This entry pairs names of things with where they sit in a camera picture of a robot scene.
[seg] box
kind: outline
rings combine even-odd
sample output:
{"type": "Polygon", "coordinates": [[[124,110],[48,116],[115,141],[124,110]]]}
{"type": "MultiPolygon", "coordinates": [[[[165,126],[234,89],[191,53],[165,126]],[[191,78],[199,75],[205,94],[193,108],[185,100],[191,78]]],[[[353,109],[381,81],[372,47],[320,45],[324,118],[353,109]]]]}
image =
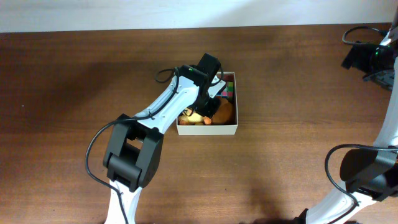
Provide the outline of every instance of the box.
{"type": "Polygon", "coordinates": [[[235,107],[235,121],[230,125],[179,125],[177,118],[177,131],[179,135],[234,135],[238,128],[238,97],[236,96],[236,79],[234,72],[224,72],[224,76],[232,76],[234,82],[233,102],[235,107]]]}

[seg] cardboard box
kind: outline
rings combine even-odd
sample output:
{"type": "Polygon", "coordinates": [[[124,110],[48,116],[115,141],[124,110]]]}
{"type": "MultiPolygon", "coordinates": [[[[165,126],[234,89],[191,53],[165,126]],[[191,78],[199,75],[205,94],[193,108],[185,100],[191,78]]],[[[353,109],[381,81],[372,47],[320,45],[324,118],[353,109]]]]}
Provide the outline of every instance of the cardboard box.
{"type": "Polygon", "coordinates": [[[230,125],[179,125],[177,118],[177,131],[179,135],[234,135],[238,128],[238,97],[236,96],[236,79],[234,72],[224,72],[224,76],[233,76],[234,91],[233,102],[235,107],[235,121],[230,125]]]}

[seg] open box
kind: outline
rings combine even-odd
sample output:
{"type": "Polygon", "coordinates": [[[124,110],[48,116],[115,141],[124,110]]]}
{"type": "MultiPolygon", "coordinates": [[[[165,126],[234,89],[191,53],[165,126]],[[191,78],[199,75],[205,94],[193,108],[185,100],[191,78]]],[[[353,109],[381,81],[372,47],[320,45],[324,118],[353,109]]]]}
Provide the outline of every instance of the open box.
{"type": "Polygon", "coordinates": [[[234,72],[224,72],[225,80],[232,80],[234,83],[233,99],[235,119],[229,125],[179,125],[177,118],[177,131],[179,135],[234,135],[238,128],[238,98],[236,96],[236,79],[234,72]]]}

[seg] wooden table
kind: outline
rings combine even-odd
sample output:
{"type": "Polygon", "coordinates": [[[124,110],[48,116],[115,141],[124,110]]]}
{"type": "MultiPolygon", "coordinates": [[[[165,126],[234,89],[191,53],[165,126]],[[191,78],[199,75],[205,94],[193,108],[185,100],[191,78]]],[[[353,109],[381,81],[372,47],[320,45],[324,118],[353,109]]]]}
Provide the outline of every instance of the wooden table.
{"type": "MultiPolygon", "coordinates": [[[[137,222],[299,215],[333,188],[323,168],[328,150],[372,144],[387,110],[390,92],[340,67],[350,50],[341,36],[353,26],[0,34],[0,222],[103,223],[110,190],[85,172],[89,141],[163,92],[157,71],[197,63],[205,52],[236,72],[238,130],[179,136],[172,125],[137,222]]],[[[366,31],[350,38],[380,39],[366,31]]],[[[90,157],[102,179],[108,138],[90,157]]],[[[335,178],[344,154],[330,162],[335,178]]],[[[397,209],[389,198],[354,218],[395,223],[397,209]]]]}

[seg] wood grain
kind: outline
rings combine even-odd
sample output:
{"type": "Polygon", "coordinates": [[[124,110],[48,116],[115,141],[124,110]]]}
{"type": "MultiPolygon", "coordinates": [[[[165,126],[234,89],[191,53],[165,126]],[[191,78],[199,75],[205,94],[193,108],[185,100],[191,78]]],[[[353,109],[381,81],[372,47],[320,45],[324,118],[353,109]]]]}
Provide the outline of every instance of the wood grain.
{"type": "MultiPolygon", "coordinates": [[[[354,25],[0,34],[0,220],[102,223],[110,190],[84,170],[94,133],[163,92],[163,68],[204,52],[236,72],[235,136],[165,135],[138,223],[250,223],[293,218],[331,189],[323,162],[337,144],[372,144],[390,92],[340,63],[354,25]]],[[[376,27],[387,28],[387,24],[376,27]]],[[[379,40],[370,32],[353,39],[379,40]]],[[[109,132],[90,157],[101,165],[109,132]]],[[[333,156],[338,177],[344,152],[333,156]]],[[[389,198],[354,219],[395,223],[389,198]]]]}

